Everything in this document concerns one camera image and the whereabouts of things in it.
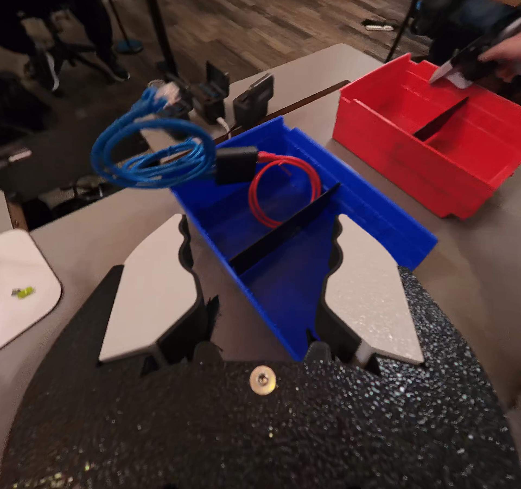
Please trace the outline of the blue plastic bin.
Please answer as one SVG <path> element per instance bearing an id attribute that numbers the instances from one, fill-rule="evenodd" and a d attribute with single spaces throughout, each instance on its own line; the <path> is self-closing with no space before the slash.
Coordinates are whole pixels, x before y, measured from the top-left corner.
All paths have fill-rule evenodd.
<path id="1" fill-rule="evenodd" d="M 323 208 L 303 228 L 248 270 L 234 258 L 270 229 L 251 213 L 248 183 L 217 185 L 213 179 L 172 189 L 225 271 L 238 284 L 273 334 L 296 360 L 307 351 L 306 331 L 315 335 L 315 314 L 328 272 L 335 218 L 344 214 L 374 237 L 398 265 L 414 270 L 434 249 L 437 237 L 355 170 L 297 128 L 277 117 L 221 143 L 254 146 L 261 152 L 300 158 L 319 174 Z"/>

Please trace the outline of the white side table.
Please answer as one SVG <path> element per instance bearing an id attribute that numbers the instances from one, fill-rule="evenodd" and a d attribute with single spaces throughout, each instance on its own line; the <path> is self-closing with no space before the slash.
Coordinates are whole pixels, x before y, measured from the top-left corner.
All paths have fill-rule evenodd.
<path id="1" fill-rule="evenodd" d="M 13 289 L 32 286 L 25 299 Z M 1 348 L 48 315 L 62 297 L 62 285 L 28 232 L 1 234 Z"/>

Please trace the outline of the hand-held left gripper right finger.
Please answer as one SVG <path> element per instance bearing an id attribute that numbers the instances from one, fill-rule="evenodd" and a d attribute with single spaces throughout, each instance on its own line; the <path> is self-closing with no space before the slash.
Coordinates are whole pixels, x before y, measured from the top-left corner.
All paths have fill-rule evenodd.
<path id="1" fill-rule="evenodd" d="M 391 254 L 345 214 L 336 217 L 331 242 L 315 330 L 333 358 L 359 367 L 366 367 L 374 356 L 423 364 L 399 267 Z"/>

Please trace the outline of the red plastic bin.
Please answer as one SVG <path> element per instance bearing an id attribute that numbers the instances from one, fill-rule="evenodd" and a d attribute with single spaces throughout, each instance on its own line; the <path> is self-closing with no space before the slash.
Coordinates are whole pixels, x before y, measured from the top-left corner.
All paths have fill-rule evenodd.
<path id="1" fill-rule="evenodd" d="M 406 54 L 340 90 L 333 139 L 440 218 L 472 217 L 520 166 L 520 105 Z M 413 134 L 465 97 L 434 136 Z"/>

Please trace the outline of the black charger box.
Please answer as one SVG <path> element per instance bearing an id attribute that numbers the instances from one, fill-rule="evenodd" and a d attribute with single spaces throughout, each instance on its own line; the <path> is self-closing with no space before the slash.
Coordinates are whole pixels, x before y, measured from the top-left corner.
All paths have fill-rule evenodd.
<path id="1" fill-rule="evenodd" d="M 232 103 L 237 127 L 248 130 L 259 124 L 268 113 L 268 104 L 274 90 L 275 78 L 268 73 L 238 95 Z"/>
<path id="2" fill-rule="evenodd" d="M 190 87 L 195 111 L 208 124 L 217 124 L 218 118 L 225 119 L 224 100 L 229 96 L 230 77 L 210 61 L 205 64 L 206 80 Z"/>

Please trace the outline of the grey desk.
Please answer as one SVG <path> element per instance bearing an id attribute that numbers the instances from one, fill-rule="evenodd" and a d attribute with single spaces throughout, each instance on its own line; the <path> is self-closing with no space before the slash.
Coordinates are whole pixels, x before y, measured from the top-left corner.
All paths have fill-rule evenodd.
<path id="1" fill-rule="evenodd" d="M 465 337 L 507 415 L 520 419 L 520 171 L 471 219 L 439 219 L 331 138 L 334 91 L 284 116 L 355 169 L 436 235 L 414 271 Z M 124 190 L 34 232 L 31 237 L 62 283 L 55 310 L 1 350 L 1 435 L 23 393 L 70 318 L 109 269 L 180 211 L 168 191 Z"/>

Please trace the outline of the grey table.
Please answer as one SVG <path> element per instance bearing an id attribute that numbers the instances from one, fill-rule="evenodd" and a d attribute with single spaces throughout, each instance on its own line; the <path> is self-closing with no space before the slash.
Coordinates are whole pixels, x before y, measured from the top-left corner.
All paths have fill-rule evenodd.
<path id="1" fill-rule="evenodd" d="M 332 140 L 340 89 L 378 69 L 382 63 L 347 44 L 335 44 L 275 68 L 233 82 L 225 99 L 225 122 L 236 125 L 232 101 L 261 77 L 275 79 L 268 116 L 283 116 L 289 128 L 298 128 L 319 145 L 337 154 Z"/>

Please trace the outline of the person's right hand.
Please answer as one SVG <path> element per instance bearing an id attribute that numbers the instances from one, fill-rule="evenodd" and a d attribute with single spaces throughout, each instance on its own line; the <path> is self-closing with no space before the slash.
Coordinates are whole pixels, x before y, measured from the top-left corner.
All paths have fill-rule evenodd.
<path id="1" fill-rule="evenodd" d="M 496 75 L 506 83 L 520 76 L 520 34 L 509 37 L 478 57 L 479 62 L 496 62 Z"/>

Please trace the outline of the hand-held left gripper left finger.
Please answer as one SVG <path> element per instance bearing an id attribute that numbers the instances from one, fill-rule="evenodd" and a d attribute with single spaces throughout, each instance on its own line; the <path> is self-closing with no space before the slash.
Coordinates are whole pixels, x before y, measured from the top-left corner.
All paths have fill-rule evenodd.
<path id="1" fill-rule="evenodd" d="M 138 355 L 159 366 L 193 360 L 211 341 L 220 310 L 218 296 L 205 299 L 193 266 L 188 220 L 178 213 L 125 260 L 99 362 Z"/>

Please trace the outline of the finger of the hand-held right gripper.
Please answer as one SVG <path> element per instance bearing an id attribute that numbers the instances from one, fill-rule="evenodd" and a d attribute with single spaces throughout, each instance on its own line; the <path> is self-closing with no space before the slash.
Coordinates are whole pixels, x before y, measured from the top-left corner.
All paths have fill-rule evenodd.
<path id="1" fill-rule="evenodd" d="M 467 89 L 473 85 L 473 81 L 467 79 L 459 70 L 451 70 L 446 74 L 446 80 L 458 89 Z"/>
<path id="2" fill-rule="evenodd" d="M 429 84 L 446 79 L 446 74 L 451 70 L 459 70 L 473 82 L 483 78 L 487 75 L 487 63 L 479 62 L 478 57 L 486 50 L 487 37 L 478 38 L 440 66 L 429 79 Z"/>

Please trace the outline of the black pole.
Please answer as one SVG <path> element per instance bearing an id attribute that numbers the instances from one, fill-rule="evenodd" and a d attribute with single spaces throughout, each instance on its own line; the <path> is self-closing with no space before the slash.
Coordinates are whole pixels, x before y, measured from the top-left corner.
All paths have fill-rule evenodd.
<path id="1" fill-rule="evenodd" d="M 167 76 L 179 77 L 176 61 L 168 40 L 167 31 L 157 0 L 145 0 L 151 17 L 155 37 L 163 59 L 157 64 L 160 71 Z"/>

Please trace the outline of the black bin divider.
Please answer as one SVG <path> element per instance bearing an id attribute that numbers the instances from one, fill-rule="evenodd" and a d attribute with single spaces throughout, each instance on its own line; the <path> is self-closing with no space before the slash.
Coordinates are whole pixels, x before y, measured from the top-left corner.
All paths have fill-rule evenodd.
<path id="1" fill-rule="evenodd" d="M 276 251 L 286 241 L 294 238 L 315 220 L 329 205 L 331 198 L 337 193 L 341 182 L 322 193 L 280 226 L 272 229 L 244 251 L 234 256 L 229 264 L 236 275 L 240 276 L 253 268 L 270 253 Z"/>
<path id="2" fill-rule="evenodd" d="M 434 134 L 438 133 L 443 126 L 463 107 L 467 104 L 469 97 L 465 97 L 452 107 L 437 115 L 433 120 L 429 121 L 426 125 L 418 129 L 413 137 L 416 139 L 425 142 Z"/>

